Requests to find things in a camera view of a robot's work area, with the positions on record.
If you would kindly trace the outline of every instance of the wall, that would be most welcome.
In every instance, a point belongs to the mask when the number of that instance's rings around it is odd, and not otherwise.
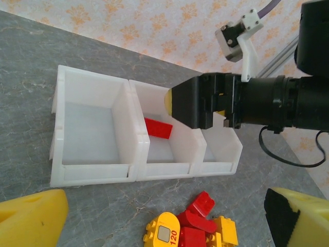
[[[285,75],[288,77],[300,78],[307,76],[296,68],[294,58],[291,57],[283,66],[281,66],[272,76]],[[286,128],[282,133],[291,149],[294,151],[301,163],[315,164],[322,160],[322,153],[316,146],[315,136],[316,130],[301,130],[296,128]],[[319,143],[329,153],[329,135],[321,134]],[[329,161],[317,168],[307,169],[313,180],[319,186],[324,196],[329,199]]]
[[[0,10],[201,72],[240,72],[214,33],[270,0],[1,0]],[[260,68],[297,34],[305,0],[282,2],[253,37]]]

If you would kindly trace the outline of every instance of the red block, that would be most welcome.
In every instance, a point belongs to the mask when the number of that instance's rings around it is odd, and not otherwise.
[[[178,247],[206,247],[205,232],[188,227],[181,228]]]
[[[149,135],[169,139],[171,130],[173,129],[172,125],[149,118],[144,118],[144,120]]]
[[[206,233],[216,232],[217,225],[211,220],[195,215],[188,210],[177,216],[179,220],[180,227],[189,227],[202,230]]]
[[[208,193],[203,191],[196,197],[194,202],[187,207],[187,210],[205,218],[214,206],[215,201],[211,199]]]

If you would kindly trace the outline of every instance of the white plastic bin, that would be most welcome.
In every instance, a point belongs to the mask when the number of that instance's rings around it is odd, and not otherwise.
[[[143,147],[129,82],[58,67],[50,186],[132,182]]]
[[[167,91],[60,65],[50,186],[234,174],[242,145],[224,117],[192,130],[167,114]],[[169,140],[149,136],[144,117],[173,125]]]
[[[148,117],[173,125],[169,139],[149,136],[150,149],[139,164],[137,180],[190,178],[197,165],[203,162],[206,142],[200,129],[192,130],[168,115],[165,94],[168,88],[130,80],[136,112],[141,118]],[[142,129],[147,136],[145,122]]]

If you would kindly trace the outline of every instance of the red lego piece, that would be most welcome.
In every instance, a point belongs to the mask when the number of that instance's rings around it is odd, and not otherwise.
[[[180,229],[178,247],[207,247],[204,231],[183,227]]]
[[[144,118],[144,120],[149,135],[169,139],[173,129],[172,125],[149,118]]]
[[[203,191],[196,197],[194,202],[187,207],[187,210],[205,218],[210,213],[214,205],[215,201],[211,199],[208,193]]]
[[[202,230],[206,233],[214,233],[216,232],[217,229],[217,225],[215,222],[200,217],[199,215],[195,215],[188,210],[179,214],[177,218],[179,220],[180,227],[185,226],[185,227],[195,228]]]

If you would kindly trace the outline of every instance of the table surface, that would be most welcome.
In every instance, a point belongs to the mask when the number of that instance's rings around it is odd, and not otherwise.
[[[51,103],[59,64],[171,87],[198,72],[0,11],[0,201],[49,189]],[[259,126],[237,130],[244,149],[236,175],[65,188],[69,214],[58,246],[143,246],[144,228],[179,213],[199,192],[212,216],[236,222],[239,246],[274,246],[263,203],[269,187],[323,198],[306,170],[262,152]],[[297,161],[280,135],[268,146]]]

